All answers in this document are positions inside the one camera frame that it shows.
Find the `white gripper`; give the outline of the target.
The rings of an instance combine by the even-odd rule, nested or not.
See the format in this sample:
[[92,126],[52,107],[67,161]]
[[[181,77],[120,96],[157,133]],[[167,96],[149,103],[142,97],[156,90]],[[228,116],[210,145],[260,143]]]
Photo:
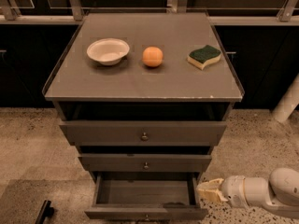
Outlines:
[[209,202],[227,202],[233,208],[246,208],[245,177],[243,175],[229,176],[202,182],[197,190],[199,196]]

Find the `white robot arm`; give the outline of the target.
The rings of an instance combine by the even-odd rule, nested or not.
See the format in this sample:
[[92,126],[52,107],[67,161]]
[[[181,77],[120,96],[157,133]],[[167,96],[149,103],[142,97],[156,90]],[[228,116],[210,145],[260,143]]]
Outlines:
[[198,184],[196,190],[213,203],[260,207],[280,217],[299,218],[299,173],[290,168],[277,168],[268,179],[243,175],[217,178]]

